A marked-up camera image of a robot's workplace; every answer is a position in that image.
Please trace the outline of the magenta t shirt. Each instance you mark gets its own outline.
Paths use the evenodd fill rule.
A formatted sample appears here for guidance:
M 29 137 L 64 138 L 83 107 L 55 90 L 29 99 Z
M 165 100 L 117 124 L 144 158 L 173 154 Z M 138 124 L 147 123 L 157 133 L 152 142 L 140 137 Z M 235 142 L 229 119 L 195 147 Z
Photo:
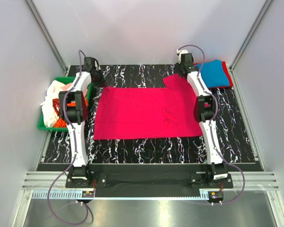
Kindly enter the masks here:
M 95 140 L 198 137 L 196 95 L 184 77 L 163 79 L 164 88 L 106 87 L 94 125 Z

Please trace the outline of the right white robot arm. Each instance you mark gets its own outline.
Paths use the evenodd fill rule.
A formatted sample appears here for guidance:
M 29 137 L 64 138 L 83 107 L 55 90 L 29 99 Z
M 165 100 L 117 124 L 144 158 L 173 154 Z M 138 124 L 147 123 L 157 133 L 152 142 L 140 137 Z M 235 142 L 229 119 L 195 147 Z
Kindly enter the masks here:
M 215 119 L 218 112 L 218 101 L 203 81 L 201 69 L 194 66 L 192 54 L 187 50 L 177 50 L 177 56 L 181 73 L 196 94 L 194 117 L 203 133 L 207 152 L 207 170 L 204 181 L 214 188 L 228 176 L 216 132 Z

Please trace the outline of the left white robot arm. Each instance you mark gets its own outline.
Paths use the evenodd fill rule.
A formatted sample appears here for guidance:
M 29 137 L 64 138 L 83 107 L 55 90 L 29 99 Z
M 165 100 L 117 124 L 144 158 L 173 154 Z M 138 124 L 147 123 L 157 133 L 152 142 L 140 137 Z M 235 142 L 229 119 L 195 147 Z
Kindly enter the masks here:
M 71 164 L 66 168 L 68 181 L 77 182 L 82 187 L 90 186 L 93 181 L 84 137 L 88 117 L 84 91 L 93 82 L 103 82 L 99 62 L 93 57 L 84 57 L 80 59 L 79 72 L 70 87 L 58 95 L 61 118 L 66 123 L 71 144 Z

